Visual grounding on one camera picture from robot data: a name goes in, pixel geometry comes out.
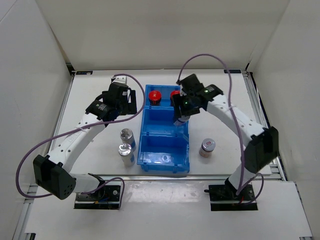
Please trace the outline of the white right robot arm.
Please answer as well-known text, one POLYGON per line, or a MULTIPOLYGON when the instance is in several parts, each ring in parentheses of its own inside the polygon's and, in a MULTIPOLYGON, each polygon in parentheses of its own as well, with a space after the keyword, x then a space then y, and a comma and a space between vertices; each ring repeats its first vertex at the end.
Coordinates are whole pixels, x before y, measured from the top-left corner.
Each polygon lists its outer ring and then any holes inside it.
POLYGON ((214 84, 204 86, 195 74, 178 80, 180 93, 172 96, 175 123, 184 124, 203 109, 217 117, 239 138, 241 164, 225 181, 224 193, 230 200, 238 199, 243 188, 262 168, 277 158, 279 132, 255 122, 236 106, 214 84))

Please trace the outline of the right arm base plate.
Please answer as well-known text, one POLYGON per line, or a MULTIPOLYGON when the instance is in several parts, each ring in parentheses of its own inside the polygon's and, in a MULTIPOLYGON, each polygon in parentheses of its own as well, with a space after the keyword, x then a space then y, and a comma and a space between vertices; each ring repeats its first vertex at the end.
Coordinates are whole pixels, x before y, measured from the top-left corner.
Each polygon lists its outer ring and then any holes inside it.
POLYGON ((209 185, 204 190, 209 194, 210 210, 213 212, 257 211, 255 193, 251 184, 247 185, 238 196, 233 196, 224 184, 209 185))

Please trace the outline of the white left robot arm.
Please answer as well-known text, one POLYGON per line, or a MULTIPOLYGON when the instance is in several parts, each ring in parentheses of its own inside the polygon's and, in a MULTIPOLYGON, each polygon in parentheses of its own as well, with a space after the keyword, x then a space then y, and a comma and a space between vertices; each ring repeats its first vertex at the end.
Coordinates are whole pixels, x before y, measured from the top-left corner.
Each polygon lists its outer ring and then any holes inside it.
POLYGON ((119 116, 137 113, 136 92, 126 84, 112 82, 86 108, 78 125, 46 156, 38 155, 33 160, 34 176, 38 186, 60 200, 71 193, 88 194, 100 200, 105 194, 105 181, 99 176, 72 174, 78 157, 89 143, 119 116))

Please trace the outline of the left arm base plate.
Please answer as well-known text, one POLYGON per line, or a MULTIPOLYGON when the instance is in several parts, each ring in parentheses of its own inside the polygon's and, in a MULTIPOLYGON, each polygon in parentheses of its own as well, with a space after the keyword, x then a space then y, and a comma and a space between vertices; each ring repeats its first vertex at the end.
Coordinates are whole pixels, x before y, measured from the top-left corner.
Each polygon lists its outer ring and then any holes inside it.
POLYGON ((119 210, 122 205, 124 183, 119 177, 106 181, 95 193, 77 193, 73 208, 75 210, 119 210))

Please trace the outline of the white lid jar front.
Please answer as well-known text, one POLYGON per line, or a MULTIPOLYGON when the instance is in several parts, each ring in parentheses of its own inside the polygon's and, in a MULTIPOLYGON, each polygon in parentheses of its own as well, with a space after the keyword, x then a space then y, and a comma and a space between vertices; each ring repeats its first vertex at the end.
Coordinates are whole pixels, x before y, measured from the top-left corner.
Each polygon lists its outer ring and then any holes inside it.
POLYGON ((203 158, 210 158, 215 148, 215 141, 212 138, 205 138, 199 148, 199 154, 203 158))

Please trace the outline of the white lid jar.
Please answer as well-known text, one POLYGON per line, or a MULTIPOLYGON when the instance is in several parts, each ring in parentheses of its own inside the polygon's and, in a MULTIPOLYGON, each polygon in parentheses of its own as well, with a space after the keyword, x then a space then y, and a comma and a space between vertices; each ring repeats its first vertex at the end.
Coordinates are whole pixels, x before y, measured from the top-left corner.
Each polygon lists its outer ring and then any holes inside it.
POLYGON ((179 118, 177 118, 177 117, 174 117, 173 118, 173 124, 175 125, 175 126, 182 126, 182 125, 184 125, 185 123, 187 123, 188 121, 189 121, 189 119, 190 119, 190 117, 189 116, 181 116, 181 117, 179 117, 179 118))
POLYGON ((210 158, 215 148, 215 141, 212 138, 205 138, 199 148, 199 154, 203 158, 210 158))

